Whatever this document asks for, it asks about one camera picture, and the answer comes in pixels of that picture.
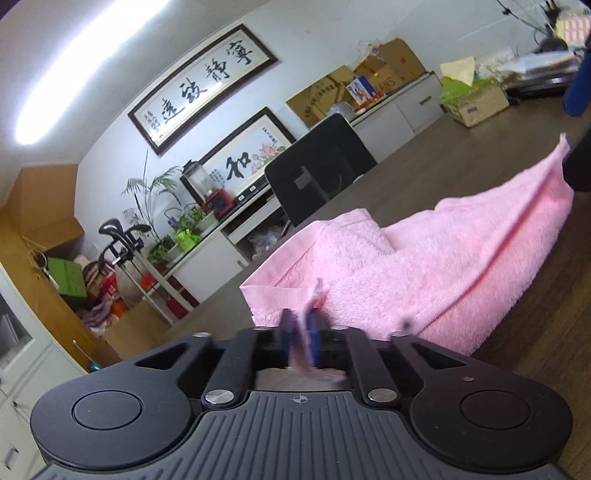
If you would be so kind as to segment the pink towel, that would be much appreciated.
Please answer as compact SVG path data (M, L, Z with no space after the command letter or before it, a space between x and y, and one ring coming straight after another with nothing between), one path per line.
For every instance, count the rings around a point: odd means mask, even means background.
M328 382L344 372L315 364L312 311L375 340L414 335L474 353L536 278L571 212L569 150L561 139L501 186L387 227L365 209L312 222L242 283L253 323L274 327L290 313L287 364Z

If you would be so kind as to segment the white glass door cabinet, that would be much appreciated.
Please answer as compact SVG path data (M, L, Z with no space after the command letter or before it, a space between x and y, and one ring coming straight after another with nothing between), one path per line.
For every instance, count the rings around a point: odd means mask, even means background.
M1 477L28 479L44 466L30 428L40 397L85 371L54 340L1 271Z

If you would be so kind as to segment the green tissue box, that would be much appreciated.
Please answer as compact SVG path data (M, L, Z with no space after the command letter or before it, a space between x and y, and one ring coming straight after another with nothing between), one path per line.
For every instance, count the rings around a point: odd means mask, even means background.
M440 104L465 127L475 127L510 106L498 80L478 76L474 56L442 63L440 68Z

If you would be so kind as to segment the green cardboard box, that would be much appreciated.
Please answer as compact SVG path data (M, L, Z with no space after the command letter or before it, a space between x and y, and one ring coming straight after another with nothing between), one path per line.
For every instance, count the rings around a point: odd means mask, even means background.
M76 300L87 297L82 269L77 263L59 258L49 258L48 271L57 282L58 293L62 297Z

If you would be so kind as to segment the potted palm plant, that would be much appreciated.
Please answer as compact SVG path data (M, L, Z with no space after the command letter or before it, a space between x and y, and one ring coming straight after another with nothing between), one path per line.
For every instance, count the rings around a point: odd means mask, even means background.
M147 260L153 266L164 262L168 251L174 246L170 235L158 233L156 220L159 217L158 208L160 206L182 207L177 193L180 172L179 166L172 166L149 178L148 153L145 153L141 175L129 178L121 193L122 196L128 196L134 201L134 206L124 211L130 225L147 225L150 228L146 236L152 239L154 244L147 254Z

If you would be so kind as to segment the metal stand with black headrest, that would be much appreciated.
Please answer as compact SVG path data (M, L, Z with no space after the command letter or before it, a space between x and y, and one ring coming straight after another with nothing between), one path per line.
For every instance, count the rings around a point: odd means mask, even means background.
M164 278L163 275L142 254L145 244L141 234L151 232L146 224L136 224L124 229L121 222L112 218L104 222L98 233L110 238L110 243L102 250L97 266L107 266L111 271L119 269L145 300L169 326L178 318L167 307L166 302L174 300L186 313L193 306Z

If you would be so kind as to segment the white low sideboard cabinet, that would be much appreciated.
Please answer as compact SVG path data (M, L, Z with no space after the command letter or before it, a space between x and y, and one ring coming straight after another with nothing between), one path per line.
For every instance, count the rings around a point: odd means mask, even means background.
M332 113L270 165L269 183L174 265L169 279L204 302L287 230L311 217L442 114L435 73L346 120Z

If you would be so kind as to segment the red base blender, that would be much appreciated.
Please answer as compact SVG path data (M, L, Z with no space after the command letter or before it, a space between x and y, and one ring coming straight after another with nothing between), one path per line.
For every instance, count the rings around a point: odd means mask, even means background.
M211 174L197 161L183 165L180 182L205 214L213 214L221 220L234 207L235 201Z

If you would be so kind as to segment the large brown cardboard box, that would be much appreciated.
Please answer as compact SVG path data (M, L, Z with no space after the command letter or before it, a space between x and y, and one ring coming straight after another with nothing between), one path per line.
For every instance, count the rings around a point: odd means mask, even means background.
M291 97L287 106L305 126L314 127L335 104L345 102L349 106L356 106L355 100L346 89L353 80L353 70L348 66L341 66Z

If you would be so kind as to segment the black office chair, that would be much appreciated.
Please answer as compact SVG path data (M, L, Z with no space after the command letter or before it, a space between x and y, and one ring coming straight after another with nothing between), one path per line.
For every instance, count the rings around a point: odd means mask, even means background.
M377 161L341 114L332 114L264 168L294 226L367 174Z

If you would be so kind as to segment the framed calligraphy lotus picture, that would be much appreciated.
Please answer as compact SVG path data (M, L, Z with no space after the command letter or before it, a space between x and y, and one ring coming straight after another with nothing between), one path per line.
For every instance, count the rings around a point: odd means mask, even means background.
M199 160L189 160L182 167L180 182L202 204L206 198L198 190L206 183L201 181L202 171L214 186L243 202L254 192L254 185L266 185L264 168L294 142L294 135L270 108L264 107Z

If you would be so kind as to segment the long framed calligraphy scroll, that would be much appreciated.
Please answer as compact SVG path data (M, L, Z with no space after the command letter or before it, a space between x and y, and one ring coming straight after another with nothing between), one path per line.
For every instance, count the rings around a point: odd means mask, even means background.
M240 24L169 73L130 110L128 118L160 155L276 62L270 48Z

